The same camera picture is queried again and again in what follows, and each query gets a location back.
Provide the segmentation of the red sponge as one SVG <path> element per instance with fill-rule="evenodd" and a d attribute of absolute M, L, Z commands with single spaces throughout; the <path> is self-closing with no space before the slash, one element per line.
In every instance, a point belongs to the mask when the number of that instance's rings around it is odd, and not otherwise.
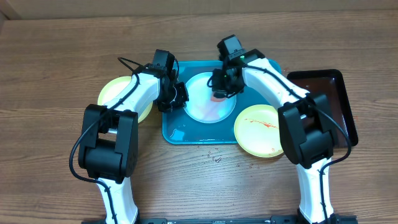
<path fill-rule="evenodd" d="M 222 102 L 226 99 L 225 95 L 220 95 L 217 93 L 212 94 L 211 101 L 213 102 Z"/>

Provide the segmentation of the light blue plate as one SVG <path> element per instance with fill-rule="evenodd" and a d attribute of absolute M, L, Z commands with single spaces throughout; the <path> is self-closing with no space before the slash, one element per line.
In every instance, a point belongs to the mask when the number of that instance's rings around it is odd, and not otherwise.
<path fill-rule="evenodd" d="M 185 112 L 189 117 L 201 123 L 217 123 L 226 119 L 236 106 L 236 97 L 213 101 L 213 92 L 207 82 L 211 72 L 203 72 L 193 76 L 186 82 L 188 101 Z"/>

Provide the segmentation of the yellow plate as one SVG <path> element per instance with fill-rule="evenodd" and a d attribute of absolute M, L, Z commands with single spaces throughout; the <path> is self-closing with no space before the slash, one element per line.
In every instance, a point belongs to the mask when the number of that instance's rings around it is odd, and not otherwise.
<path fill-rule="evenodd" d="M 119 77 L 108 84 L 101 90 L 97 104 L 105 105 L 108 108 L 114 106 L 122 97 L 129 93 L 135 86 L 136 77 Z M 160 81 L 152 75 L 139 75 L 139 84 L 137 88 L 119 105 L 116 110 L 131 110 L 138 113 L 138 122 L 143 121 L 152 108 L 153 101 L 159 96 Z"/>
<path fill-rule="evenodd" d="M 252 105 L 242 110 L 234 122 L 234 136 L 251 155 L 270 158 L 283 153 L 278 114 L 271 105 Z"/>

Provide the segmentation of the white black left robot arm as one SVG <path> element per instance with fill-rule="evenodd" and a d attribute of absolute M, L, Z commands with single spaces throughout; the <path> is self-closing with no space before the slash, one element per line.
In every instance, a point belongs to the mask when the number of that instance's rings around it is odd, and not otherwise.
<path fill-rule="evenodd" d="M 140 65 L 130 83 L 104 105 L 86 107 L 80 137 L 73 145 L 69 169 L 79 180 L 98 186 L 106 216 L 102 223 L 138 223 L 131 176 L 138 155 L 139 117 L 155 103 L 161 112 L 180 109 L 188 101 L 179 65 Z"/>

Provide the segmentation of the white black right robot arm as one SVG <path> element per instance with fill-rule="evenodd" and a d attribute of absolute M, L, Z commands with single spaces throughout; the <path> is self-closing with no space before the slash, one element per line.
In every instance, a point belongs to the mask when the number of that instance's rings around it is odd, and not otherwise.
<path fill-rule="evenodd" d="M 328 171 L 338 136 L 326 95 L 311 94 L 281 75 L 257 49 L 245 50 L 238 38 L 222 39 L 217 48 L 223 66 L 207 85 L 213 100 L 231 98 L 249 87 L 278 112 L 280 144 L 296 165 L 300 184 L 299 215 L 304 223 L 335 223 Z"/>

